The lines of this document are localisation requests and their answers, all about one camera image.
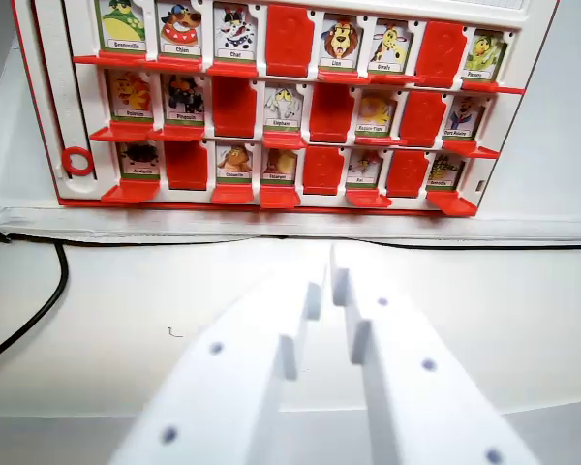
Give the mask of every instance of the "character card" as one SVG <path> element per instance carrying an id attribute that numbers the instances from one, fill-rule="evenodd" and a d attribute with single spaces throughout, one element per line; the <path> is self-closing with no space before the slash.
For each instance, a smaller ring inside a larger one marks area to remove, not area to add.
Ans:
<path id="1" fill-rule="evenodd" d="M 145 51 L 144 16 L 133 0 L 95 0 L 103 50 Z"/>
<path id="2" fill-rule="evenodd" d="M 377 74 L 405 72 L 413 34 L 404 21 L 379 19 L 370 50 L 368 71 Z"/>
<path id="3" fill-rule="evenodd" d="M 198 58 L 202 55 L 202 15 L 190 0 L 157 2 L 159 51 L 163 55 Z"/>
<path id="4" fill-rule="evenodd" d="M 322 30 L 319 68 L 325 71 L 354 71 L 362 33 L 355 17 L 328 13 Z"/>
<path id="5" fill-rule="evenodd" d="M 247 5 L 213 4 L 215 57 L 224 61 L 256 61 L 257 22 Z"/>

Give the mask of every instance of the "black cable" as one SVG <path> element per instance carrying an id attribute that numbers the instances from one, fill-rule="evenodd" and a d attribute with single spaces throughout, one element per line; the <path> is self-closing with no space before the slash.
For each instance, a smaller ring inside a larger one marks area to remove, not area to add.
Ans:
<path id="1" fill-rule="evenodd" d="M 65 249 L 60 242 L 54 242 L 54 247 L 56 248 L 56 253 L 58 254 L 58 261 L 60 262 L 60 281 L 58 282 L 58 287 L 51 295 L 49 300 L 45 303 L 43 307 L 30 319 L 24 326 L 18 329 L 13 335 L 11 335 L 6 341 L 0 344 L 0 356 L 9 349 L 21 336 L 28 332 L 34 325 L 36 325 L 42 317 L 53 307 L 54 303 L 60 298 L 60 295 L 65 291 L 67 287 L 67 281 L 69 281 L 69 264 L 67 263 L 67 256 L 65 255 Z"/>

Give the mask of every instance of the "cartoon character illustration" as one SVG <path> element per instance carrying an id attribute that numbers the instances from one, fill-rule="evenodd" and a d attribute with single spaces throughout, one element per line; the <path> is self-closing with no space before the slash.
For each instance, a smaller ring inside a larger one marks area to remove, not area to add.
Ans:
<path id="1" fill-rule="evenodd" d="M 325 39 L 325 51 L 333 58 L 345 58 L 359 45 L 357 31 L 347 19 L 338 19 L 322 36 Z"/>
<path id="2" fill-rule="evenodd" d="M 234 145 L 225 155 L 217 168 L 234 172 L 252 172 L 250 155 L 242 145 Z"/>
<path id="3" fill-rule="evenodd" d="M 176 4 L 162 17 L 164 27 L 162 37 L 169 42 L 182 46 L 193 46 L 198 43 L 196 28 L 200 26 L 202 15 L 192 13 L 183 5 Z"/>
<path id="4" fill-rule="evenodd" d="M 204 101 L 193 77 L 172 75 L 168 83 L 168 106 L 176 109 L 185 106 L 186 113 L 202 113 Z"/>
<path id="5" fill-rule="evenodd" d="M 109 0 L 110 13 L 101 16 L 107 33 L 118 41 L 141 42 L 144 24 L 132 12 L 131 0 Z"/>

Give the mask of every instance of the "cartoon animal card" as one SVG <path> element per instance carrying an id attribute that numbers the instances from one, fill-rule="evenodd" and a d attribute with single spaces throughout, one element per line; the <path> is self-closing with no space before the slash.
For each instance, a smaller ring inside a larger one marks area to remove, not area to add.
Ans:
<path id="1" fill-rule="evenodd" d="M 162 55 L 193 57 L 202 55 L 202 15 L 184 2 L 157 2 L 159 51 Z"/>
<path id="2" fill-rule="evenodd" d="M 134 0 L 95 0 L 103 50 L 145 51 L 144 15 Z"/>
<path id="3" fill-rule="evenodd" d="M 354 149 L 347 169 L 347 188 L 377 187 L 383 159 L 377 150 Z"/>
<path id="4" fill-rule="evenodd" d="M 322 31 L 319 68 L 353 71 L 357 67 L 362 33 L 354 16 L 326 14 Z"/>
<path id="5" fill-rule="evenodd" d="M 297 170 L 297 154 L 287 149 L 268 149 L 262 160 L 260 184 L 291 186 Z"/>
<path id="6" fill-rule="evenodd" d="M 257 22 L 247 5 L 213 4 L 215 57 L 225 61 L 256 61 Z"/>
<path id="7" fill-rule="evenodd" d="M 118 142 L 118 166 L 125 179 L 159 179 L 157 147 L 147 140 Z"/>
<path id="8" fill-rule="evenodd" d="M 405 72 L 413 34 L 404 21 L 379 19 L 370 49 L 368 71 L 376 74 Z"/>
<path id="9" fill-rule="evenodd" d="M 504 34 L 477 29 L 465 61 L 463 79 L 495 80 L 505 54 Z"/>
<path id="10" fill-rule="evenodd" d="M 152 121 L 151 89 L 145 73 L 107 70 L 107 93 L 113 119 Z"/>
<path id="11" fill-rule="evenodd" d="M 478 98 L 456 97 L 445 122 L 443 139 L 473 139 L 483 113 L 484 106 L 480 104 Z"/>
<path id="12" fill-rule="evenodd" d="M 388 93 L 367 91 L 361 97 L 355 133 L 371 138 L 389 136 L 396 102 Z"/>
<path id="13" fill-rule="evenodd" d="M 252 182 L 252 152 L 243 143 L 217 144 L 217 182 L 250 184 Z"/>
<path id="14" fill-rule="evenodd" d="M 455 191 L 465 167 L 465 162 L 458 155 L 439 153 L 426 183 L 427 191 Z"/>
<path id="15" fill-rule="evenodd" d="M 264 129 L 299 131 L 303 96 L 294 84 L 267 84 L 264 88 Z"/>
<path id="16" fill-rule="evenodd" d="M 204 126 L 204 90 L 199 77 L 162 75 L 166 122 L 187 126 Z"/>

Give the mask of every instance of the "bird card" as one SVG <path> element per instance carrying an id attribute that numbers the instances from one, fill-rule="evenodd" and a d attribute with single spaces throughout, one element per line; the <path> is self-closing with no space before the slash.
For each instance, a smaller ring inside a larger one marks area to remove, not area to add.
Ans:
<path id="1" fill-rule="evenodd" d="M 493 81 L 504 60 L 506 44 L 504 33 L 475 31 L 472 46 L 465 60 L 463 79 Z"/>
<path id="2" fill-rule="evenodd" d="M 148 75 L 125 70 L 107 70 L 106 73 L 112 119 L 153 121 Z"/>
<path id="3" fill-rule="evenodd" d="M 427 191 L 455 191 L 465 162 L 458 155 L 439 153 L 426 183 Z"/>
<path id="4" fill-rule="evenodd" d="M 461 96 L 454 99 L 445 121 L 443 139 L 472 140 L 482 119 L 484 106 L 478 98 Z"/>
<path id="5" fill-rule="evenodd" d="M 134 0 L 95 0 L 102 50 L 145 51 L 144 15 Z"/>
<path id="6" fill-rule="evenodd" d="M 413 34 L 404 21 L 379 19 L 370 49 L 368 71 L 375 74 L 401 74 L 409 57 Z"/>
<path id="7" fill-rule="evenodd" d="M 204 126 L 204 91 L 199 80 L 200 77 L 162 75 L 167 123 Z"/>
<path id="8" fill-rule="evenodd" d="M 257 22 L 247 5 L 213 4 L 215 57 L 224 61 L 256 61 Z"/>
<path id="9" fill-rule="evenodd" d="M 159 179 L 159 156 L 152 142 L 118 142 L 116 154 L 122 178 Z"/>
<path id="10" fill-rule="evenodd" d="M 354 149 L 347 169 L 347 188 L 373 189 L 379 182 L 383 159 L 377 150 Z"/>
<path id="11" fill-rule="evenodd" d="M 328 13 L 322 24 L 322 31 L 319 69 L 354 71 L 362 33 L 355 17 Z"/>
<path id="12" fill-rule="evenodd" d="M 157 2 L 159 51 L 162 55 L 198 58 L 202 55 L 202 15 L 190 0 L 180 3 Z"/>
<path id="13" fill-rule="evenodd" d="M 293 84 L 267 84 L 264 88 L 265 131 L 299 131 L 303 96 Z"/>
<path id="14" fill-rule="evenodd" d="M 355 133 L 370 138 L 389 136 L 396 102 L 389 93 L 367 91 L 361 97 Z"/>
<path id="15" fill-rule="evenodd" d="M 252 182 L 252 152 L 243 143 L 217 144 L 215 147 L 217 182 L 250 184 Z"/>

